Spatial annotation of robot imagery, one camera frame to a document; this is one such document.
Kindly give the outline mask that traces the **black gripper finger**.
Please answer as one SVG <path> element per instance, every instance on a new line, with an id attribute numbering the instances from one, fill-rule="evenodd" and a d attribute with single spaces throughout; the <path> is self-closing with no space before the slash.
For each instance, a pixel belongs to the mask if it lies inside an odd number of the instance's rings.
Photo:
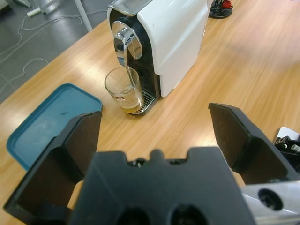
<path id="1" fill-rule="evenodd" d="M 241 109 L 209 103 L 209 110 L 217 144 L 245 184 L 297 180 L 296 170 Z"/>
<path id="2" fill-rule="evenodd" d="M 19 220 L 68 220 L 76 184 L 97 150 L 102 113 L 72 118 L 27 171 L 3 209 Z"/>

